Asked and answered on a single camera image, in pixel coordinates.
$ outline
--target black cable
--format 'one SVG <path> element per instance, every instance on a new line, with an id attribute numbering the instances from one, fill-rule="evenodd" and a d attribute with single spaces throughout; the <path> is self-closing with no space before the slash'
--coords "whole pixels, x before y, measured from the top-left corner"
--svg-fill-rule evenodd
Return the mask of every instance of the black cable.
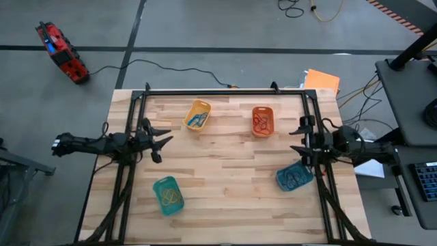
<path id="1" fill-rule="evenodd" d="M 197 72 L 202 72 L 202 73 L 206 73 L 206 74 L 211 75 L 214 78 L 214 80 L 217 81 L 217 83 L 222 85 L 222 86 L 225 86 L 227 88 L 239 88 L 236 85 L 230 85 L 230 84 L 226 84 L 226 83 L 220 82 L 219 79 L 217 79 L 216 75 L 213 72 L 211 72 L 211 71 L 201 70 L 201 69 L 198 69 L 198 68 L 185 68 L 185 69 L 167 68 L 167 67 L 161 66 L 160 64 L 157 64 L 154 61 L 149 61 L 149 60 L 146 60 L 146 59 L 135 59 L 135 60 L 129 62 L 128 64 L 126 64 L 125 66 L 122 66 L 122 67 L 116 67 L 116 66 L 111 66 L 111 65 L 104 66 L 103 68 L 101 68 L 101 69 L 99 69 L 99 70 L 97 70 L 95 72 L 92 72 L 89 75 L 94 75 L 94 74 L 100 72 L 101 70 L 104 70 L 105 68 L 114 68 L 114 69 L 118 69 L 118 70 L 125 69 L 125 68 L 127 68 L 129 65 L 131 65 L 134 62 L 145 62 L 145 63 L 149 63 L 149 64 L 153 64 L 155 66 L 158 66 L 159 68 L 161 68 L 163 70 L 171 70 L 171 71 L 176 71 L 176 72 L 186 72 L 186 71 L 194 70 L 194 71 L 197 71 Z"/>
<path id="2" fill-rule="evenodd" d="M 322 119 L 322 122 L 323 122 L 324 120 L 329 121 L 330 125 L 331 125 L 333 128 L 337 128 L 337 129 L 340 128 L 340 126 L 336 126 L 336 125 L 334 125 L 334 123 L 333 123 L 333 121 L 332 121 L 331 119 L 323 118 L 323 119 Z"/>
<path id="3" fill-rule="evenodd" d="M 286 7 L 286 8 L 281 8 L 281 2 L 282 1 L 289 1 L 292 4 L 290 6 L 288 6 L 288 7 Z M 278 8 L 280 10 L 282 10 L 282 11 L 285 10 L 285 16 L 286 17 L 288 17 L 288 18 L 298 18 L 298 17 L 301 17 L 305 13 L 305 11 L 303 9 L 294 7 L 296 5 L 296 3 L 298 3 L 299 1 L 300 0 L 278 0 Z M 288 14 L 288 12 L 290 10 L 293 10 L 293 11 L 298 10 L 300 12 L 300 14 L 297 14 L 295 16 L 291 16 L 291 15 Z"/>
<path id="4" fill-rule="evenodd" d="M 391 126 L 390 126 L 389 124 L 387 124 L 386 122 L 383 122 L 382 120 L 375 120 L 375 119 L 360 119 L 360 120 L 357 120 L 357 122 L 358 122 L 358 121 L 372 121 L 372 122 L 378 122 L 378 123 L 381 123 L 381 124 L 383 124 L 383 125 L 389 127 L 391 130 L 394 130 L 393 127 L 391 127 Z"/>
<path id="5" fill-rule="evenodd" d="M 101 136 L 99 136 L 98 138 L 96 138 L 96 139 L 94 139 L 94 140 L 92 140 L 92 141 L 88 141 L 88 142 L 86 142 L 86 143 L 84 143 L 84 144 L 93 144 L 93 143 L 96 143 L 96 142 L 100 141 L 101 139 L 107 137 L 108 129 L 109 129 L 109 123 L 108 123 L 108 122 L 103 122 L 103 124 L 102 124 L 102 134 L 101 134 Z"/>
<path id="6" fill-rule="evenodd" d="M 357 92 L 357 91 L 360 91 L 360 90 L 362 90 L 362 89 L 364 89 L 364 87 L 361 87 L 361 88 L 358 88 L 358 89 L 356 89 L 356 90 L 353 90 L 353 91 L 347 93 L 346 95 L 340 96 L 340 97 L 338 97 L 338 98 L 336 98 L 336 99 L 337 99 L 337 100 L 343 99 L 343 98 L 345 98 L 346 96 L 349 96 L 349 95 L 351 95 L 351 94 L 353 94 L 353 93 L 355 93 L 355 92 Z"/>
<path id="7" fill-rule="evenodd" d="M 370 109 L 372 109 L 373 107 L 375 107 L 376 105 L 378 105 L 379 103 L 381 103 L 382 100 L 380 100 L 380 99 L 372 99 L 372 98 L 371 98 L 373 95 L 375 95 L 376 93 L 378 93 L 381 89 L 382 89 L 382 87 L 380 87 L 380 88 L 377 89 L 377 90 L 373 90 L 372 94 L 370 95 L 370 98 L 367 98 L 367 99 L 366 99 L 366 101 L 363 103 L 363 106 L 362 106 L 361 109 L 357 112 L 357 114 L 356 114 L 354 117 L 350 118 L 350 119 L 344 120 L 343 123 L 344 123 L 344 124 L 354 124 L 355 122 L 357 122 L 357 121 L 359 121 L 359 120 L 361 119 L 361 116 L 362 116 L 363 114 L 367 113 Z M 372 99 L 372 100 L 376 100 L 377 102 L 375 102 L 372 106 L 370 106 L 368 109 L 366 109 L 365 111 L 363 111 L 365 105 L 367 104 L 367 102 L 368 102 L 370 99 Z"/>
<path id="8" fill-rule="evenodd" d="M 106 164 L 104 164 L 103 166 L 101 166 L 101 167 L 99 167 L 98 169 L 94 170 L 93 174 L 96 174 L 96 172 L 98 172 L 99 170 L 101 170 L 101 169 L 103 169 L 103 168 L 109 166 L 109 165 L 112 164 L 112 163 L 113 163 L 113 161 L 111 161 L 110 163 L 106 163 Z"/>
<path id="9" fill-rule="evenodd" d="M 339 161 L 339 162 L 342 162 L 342 163 L 347 163 L 347 164 L 353 164 L 352 162 L 350 162 L 350 161 L 342 161 L 342 160 L 339 160 L 339 159 L 335 159 L 336 161 Z"/>

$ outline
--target plastic basket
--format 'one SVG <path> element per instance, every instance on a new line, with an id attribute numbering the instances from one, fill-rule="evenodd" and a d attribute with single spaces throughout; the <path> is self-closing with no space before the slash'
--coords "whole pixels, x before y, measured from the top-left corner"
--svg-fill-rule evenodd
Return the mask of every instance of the plastic basket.
<path id="1" fill-rule="evenodd" d="M 195 100 L 183 123 L 188 129 L 200 132 L 210 117 L 210 112 L 211 104 L 202 100 Z"/>
<path id="2" fill-rule="evenodd" d="M 270 107 L 252 109 L 252 133 L 256 137 L 269 137 L 274 133 L 273 109 Z"/>
<path id="3" fill-rule="evenodd" d="M 158 198 L 163 215 L 174 215 L 183 209 L 184 198 L 174 177 L 168 176 L 156 181 L 153 190 Z"/>
<path id="4" fill-rule="evenodd" d="M 313 180 L 313 173 L 302 164 L 296 162 L 276 173 L 278 185 L 283 191 L 293 191 Z"/>

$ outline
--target keyboard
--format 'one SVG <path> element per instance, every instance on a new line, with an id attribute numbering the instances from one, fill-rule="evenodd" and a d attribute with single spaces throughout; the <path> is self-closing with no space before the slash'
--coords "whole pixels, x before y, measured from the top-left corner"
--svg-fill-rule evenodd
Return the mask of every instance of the keyboard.
<path id="1" fill-rule="evenodd" d="M 437 201 L 437 163 L 411 164 L 411 171 L 425 202 Z"/>

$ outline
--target black floor line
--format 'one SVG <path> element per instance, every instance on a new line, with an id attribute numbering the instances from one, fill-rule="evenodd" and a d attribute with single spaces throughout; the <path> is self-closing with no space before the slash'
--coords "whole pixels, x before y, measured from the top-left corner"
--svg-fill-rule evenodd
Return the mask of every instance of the black floor line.
<path id="1" fill-rule="evenodd" d="M 151 53 L 235 53 L 235 54 L 308 54 L 308 55 L 399 55 L 402 50 L 355 50 L 355 49 L 277 49 L 277 48 L 214 48 L 214 47 L 122 47 L 122 46 L 76 46 L 78 51 L 124 52 L 127 62 L 132 52 Z M 44 46 L 0 45 L 0 51 L 45 51 Z M 437 55 L 437 51 L 428 51 L 428 55 Z"/>
<path id="2" fill-rule="evenodd" d="M 75 46 L 78 51 L 126 51 L 126 47 L 122 46 Z M 45 51 L 44 46 L 36 45 L 0 45 L 0 51 Z"/>
<path id="3" fill-rule="evenodd" d="M 141 22 L 141 15 L 143 14 L 144 5 L 147 0 L 141 0 L 139 3 L 139 7 L 137 10 L 137 15 L 135 16 L 134 25 L 132 27 L 132 31 L 130 32 L 130 37 L 128 41 L 128 47 L 126 52 L 124 53 L 122 65 L 120 67 L 127 66 L 130 60 L 130 56 L 132 55 L 132 50 L 134 47 L 135 40 L 137 39 L 139 24 Z M 115 83 L 115 89 L 122 89 L 123 88 L 123 82 L 124 77 L 126 76 L 126 71 L 128 68 L 120 69 L 120 72 L 118 73 L 117 82 Z"/>
<path id="4" fill-rule="evenodd" d="M 354 50 L 354 49 L 270 49 L 270 48 L 199 48 L 199 47 L 134 47 L 133 52 L 151 53 L 259 53 L 259 54 L 309 54 L 309 55 L 399 55 L 404 50 Z M 427 55 L 437 55 L 428 51 Z"/>

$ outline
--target orange basket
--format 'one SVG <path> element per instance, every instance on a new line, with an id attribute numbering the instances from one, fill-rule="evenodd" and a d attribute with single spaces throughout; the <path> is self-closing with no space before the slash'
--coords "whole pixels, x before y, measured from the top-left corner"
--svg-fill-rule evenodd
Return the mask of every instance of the orange basket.
<path id="1" fill-rule="evenodd" d="M 202 100 L 195 100 L 190 111 L 182 121 L 184 125 L 193 131 L 200 132 L 206 124 L 206 121 L 210 117 L 211 104 Z"/>
<path id="2" fill-rule="evenodd" d="M 269 137 L 274 133 L 273 109 L 270 107 L 252 109 L 252 133 L 256 137 Z"/>

